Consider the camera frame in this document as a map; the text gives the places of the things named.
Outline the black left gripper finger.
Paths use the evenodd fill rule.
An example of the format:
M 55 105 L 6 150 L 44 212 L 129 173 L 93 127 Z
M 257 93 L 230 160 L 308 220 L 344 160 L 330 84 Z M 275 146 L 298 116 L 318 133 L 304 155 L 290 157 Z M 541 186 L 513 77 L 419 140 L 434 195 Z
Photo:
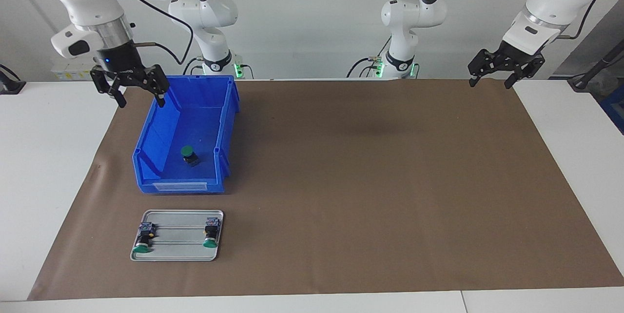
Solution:
M 509 59 L 509 61 L 510 64 L 508 66 L 511 70 L 511 74 L 504 82 L 506 89 L 511 89 L 513 85 L 520 80 L 532 78 L 544 64 L 545 58 L 543 55 L 536 55 L 524 64 L 521 64 L 516 60 Z
M 469 84 L 474 88 L 479 80 L 485 75 L 490 75 L 493 70 L 493 53 L 486 49 L 481 49 L 468 64 L 468 70 L 471 75 Z

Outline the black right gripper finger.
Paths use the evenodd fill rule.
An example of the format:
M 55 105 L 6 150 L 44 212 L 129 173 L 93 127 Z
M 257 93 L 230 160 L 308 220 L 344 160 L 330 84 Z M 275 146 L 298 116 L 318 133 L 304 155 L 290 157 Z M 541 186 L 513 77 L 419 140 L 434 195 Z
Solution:
M 119 91 L 120 82 L 117 78 L 113 79 L 112 84 L 110 84 L 103 70 L 91 70 L 91 79 L 98 93 L 108 95 L 116 101 L 119 108 L 125 108 L 127 100 L 123 93 Z
M 158 64 L 142 70 L 141 88 L 151 93 L 160 108 L 165 106 L 165 94 L 170 88 L 169 80 Z

